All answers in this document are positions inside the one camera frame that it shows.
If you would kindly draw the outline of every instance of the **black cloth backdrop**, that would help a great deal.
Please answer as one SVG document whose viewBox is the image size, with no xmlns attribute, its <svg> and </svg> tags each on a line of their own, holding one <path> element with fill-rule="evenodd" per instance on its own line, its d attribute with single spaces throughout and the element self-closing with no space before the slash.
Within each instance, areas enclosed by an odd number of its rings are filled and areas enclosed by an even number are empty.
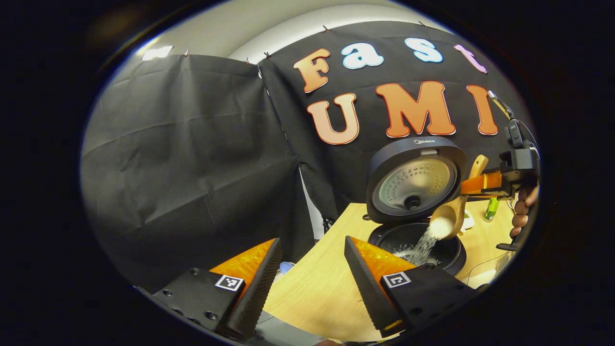
<svg viewBox="0 0 615 346">
<path fill-rule="evenodd" d="M 406 38 L 423 38 L 433 43 L 443 55 L 440 63 L 426 63 L 405 45 Z M 365 66 L 350 70 L 343 66 L 342 48 L 353 43 L 369 43 L 384 57 L 379 66 Z M 479 72 L 462 53 L 453 48 L 461 44 L 471 51 L 477 61 L 487 69 Z M 329 70 L 326 85 L 306 94 L 299 70 L 293 65 L 309 54 L 324 48 L 330 56 L 324 58 Z M 445 31 L 404 22 L 365 22 L 340 26 L 329 32 L 301 39 L 263 59 L 259 63 L 261 74 L 276 113 L 295 153 L 301 161 L 300 169 L 309 196 L 325 217 L 337 217 L 348 203 L 365 202 L 367 166 L 372 155 L 380 148 L 398 139 L 386 135 L 389 117 L 384 99 L 375 91 L 386 83 L 400 84 L 414 99 L 423 81 L 438 81 L 445 86 L 445 100 L 456 133 L 446 136 L 461 147 L 468 156 L 468 165 L 479 154 L 489 158 L 487 169 L 499 166 L 500 152 L 508 150 L 503 127 L 507 118 L 490 103 L 497 135 L 478 132 L 480 119 L 473 96 L 466 86 L 475 84 L 493 90 L 516 117 L 531 128 L 526 107 L 510 81 L 473 45 Z M 331 126 L 336 131 L 345 128 L 341 109 L 333 99 L 341 94 L 354 93 L 359 120 L 359 135 L 345 145 L 323 142 L 314 126 L 308 105 L 326 100 Z M 427 126 L 421 135 L 411 129 L 409 137 L 429 136 Z"/>
<path fill-rule="evenodd" d="M 149 292 L 271 238 L 294 262 L 314 245 L 297 155 L 256 65 L 127 63 L 93 108 L 81 185 L 101 246 Z"/>
</svg>

